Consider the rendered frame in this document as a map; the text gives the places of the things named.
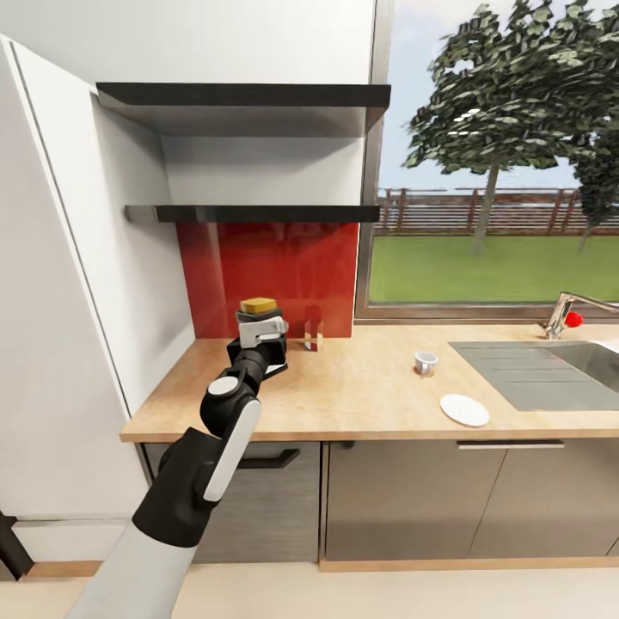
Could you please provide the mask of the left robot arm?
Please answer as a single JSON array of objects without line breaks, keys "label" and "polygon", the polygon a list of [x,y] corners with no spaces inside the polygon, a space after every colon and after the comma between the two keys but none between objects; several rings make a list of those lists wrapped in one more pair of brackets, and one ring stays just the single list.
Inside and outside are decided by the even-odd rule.
[{"label": "left robot arm", "polygon": [[[231,366],[206,387],[200,418],[164,451],[158,477],[116,545],[64,619],[171,619],[212,510],[219,504],[261,415],[269,365],[285,363],[284,320],[242,323]],[[261,340],[258,335],[280,334]]]}]

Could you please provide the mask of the bottle of coffee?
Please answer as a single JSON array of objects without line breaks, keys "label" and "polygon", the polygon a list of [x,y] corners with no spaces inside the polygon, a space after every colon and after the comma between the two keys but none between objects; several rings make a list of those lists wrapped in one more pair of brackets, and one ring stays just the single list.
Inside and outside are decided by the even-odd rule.
[{"label": "bottle of coffee", "polygon": [[[250,322],[281,320],[283,319],[283,310],[276,305],[273,298],[257,297],[240,302],[240,310],[235,313],[235,316],[239,325]],[[273,338],[278,338],[279,335],[280,334],[265,334],[258,335],[257,337],[261,340],[271,340]],[[269,365],[262,381],[266,382],[285,370],[287,370],[286,361],[282,365]]]}]

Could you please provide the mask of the coffee cup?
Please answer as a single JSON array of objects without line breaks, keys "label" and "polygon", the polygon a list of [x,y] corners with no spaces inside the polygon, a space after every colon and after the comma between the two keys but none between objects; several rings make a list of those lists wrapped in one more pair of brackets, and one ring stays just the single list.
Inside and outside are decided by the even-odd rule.
[{"label": "coffee cup", "polygon": [[417,352],[414,359],[417,369],[422,372],[422,374],[433,371],[438,362],[438,357],[430,352]]}]

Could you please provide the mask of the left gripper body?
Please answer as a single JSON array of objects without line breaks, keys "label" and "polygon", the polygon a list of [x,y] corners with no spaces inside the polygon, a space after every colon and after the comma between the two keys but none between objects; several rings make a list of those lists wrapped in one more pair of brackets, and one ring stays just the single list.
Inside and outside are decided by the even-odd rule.
[{"label": "left gripper body", "polygon": [[285,347],[283,346],[283,340],[280,338],[260,340],[260,344],[255,348],[241,348],[240,341],[236,340],[229,343],[227,352],[232,365],[241,359],[254,361],[262,369],[264,376],[269,365],[282,365],[285,363]]}]

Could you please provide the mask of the saucer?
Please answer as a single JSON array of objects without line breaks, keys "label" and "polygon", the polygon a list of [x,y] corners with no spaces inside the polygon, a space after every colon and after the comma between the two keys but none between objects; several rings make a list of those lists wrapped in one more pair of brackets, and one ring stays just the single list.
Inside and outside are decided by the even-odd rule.
[{"label": "saucer", "polygon": [[490,421],[488,411],[467,395],[445,395],[440,406],[455,421],[464,425],[484,426]]}]

